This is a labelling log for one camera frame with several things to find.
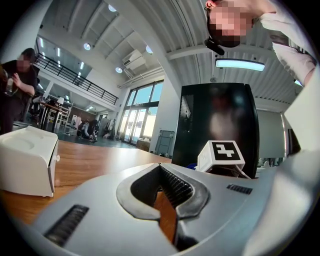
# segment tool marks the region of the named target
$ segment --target wooden table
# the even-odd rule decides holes
[[[136,148],[82,145],[59,140],[60,161],[55,167],[54,197],[41,197],[3,191],[2,202],[7,211],[31,224],[37,214],[52,202],[68,194],[94,177],[151,164],[171,163],[171,159]]]

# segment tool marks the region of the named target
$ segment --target ceiling light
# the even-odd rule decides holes
[[[115,71],[117,71],[119,74],[121,74],[122,73],[122,68],[121,67],[116,67]]]
[[[110,4],[109,4],[109,10],[111,11],[111,12],[116,12],[117,10],[115,9],[115,8],[113,8]]]
[[[298,80],[294,80],[294,83],[298,86],[302,86],[302,84]]]
[[[145,49],[146,49],[146,51],[147,51],[148,53],[150,53],[150,54],[153,54],[153,53],[154,53],[148,45],[146,46]]]
[[[39,37],[39,39],[40,39],[40,45],[43,48],[44,47],[44,40],[42,38],[40,38],[40,37]]]
[[[91,45],[86,42],[86,43],[83,45],[83,48],[84,48],[85,50],[89,51],[89,50],[91,50]]]
[[[238,68],[238,69],[248,69],[263,71],[265,69],[265,64],[250,61],[250,60],[240,60],[240,59],[217,59],[215,61],[215,66],[217,68]]]

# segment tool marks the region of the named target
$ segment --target floor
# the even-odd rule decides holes
[[[66,135],[63,133],[58,134],[58,139],[65,142],[78,143],[82,145],[89,146],[98,146],[98,147],[106,147],[106,148],[122,148],[122,149],[135,149],[135,146],[131,146],[129,144],[125,144],[121,141],[110,140],[107,138],[98,137],[98,140],[95,142],[91,142],[88,139],[80,138],[76,135]]]
[[[29,125],[36,127],[37,124],[35,122],[32,122],[30,118],[27,118],[27,122]],[[52,129],[52,123],[49,123],[47,126],[47,131],[51,131]],[[88,139],[80,138],[76,135],[76,131],[69,128],[69,127],[64,127],[61,126],[59,130],[54,131],[58,135],[58,139],[61,141],[65,142],[72,142],[72,143],[77,143],[77,144],[82,144],[82,145],[89,145],[89,146],[98,146],[98,147],[105,147],[105,148],[121,148],[121,149],[135,149],[135,146],[123,143],[118,140],[110,140],[106,139],[103,137],[99,137],[97,141],[91,142]]]

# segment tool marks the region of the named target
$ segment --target air conditioner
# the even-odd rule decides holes
[[[146,64],[146,60],[142,56],[141,52],[139,52],[138,50],[134,50],[133,52],[131,52],[122,61],[123,61],[123,65],[127,69],[130,69],[132,71],[142,66],[143,64]]]

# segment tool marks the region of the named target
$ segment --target glass door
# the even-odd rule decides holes
[[[135,119],[136,119],[136,113],[137,113],[137,110],[131,110],[130,111],[130,114],[129,114],[129,118],[127,120],[127,125],[126,125],[126,128],[125,128],[125,133],[124,133],[124,141],[125,142],[131,142],[130,141],[130,138],[131,138],[131,133],[132,133],[132,130],[133,130],[133,124],[135,122]]]
[[[133,109],[128,114],[127,124],[124,132],[124,141],[136,145],[141,136],[141,130],[144,123],[147,109]]]
[[[145,115],[146,115],[147,109],[139,109],[137,111],[137,117],[135,120],[135,124],[133,126],[133,131],[132,131],[132,139],[131,143],[136,145],[138,142],[138,139],[140,138],[141,135],[141,129],[144,123]]]

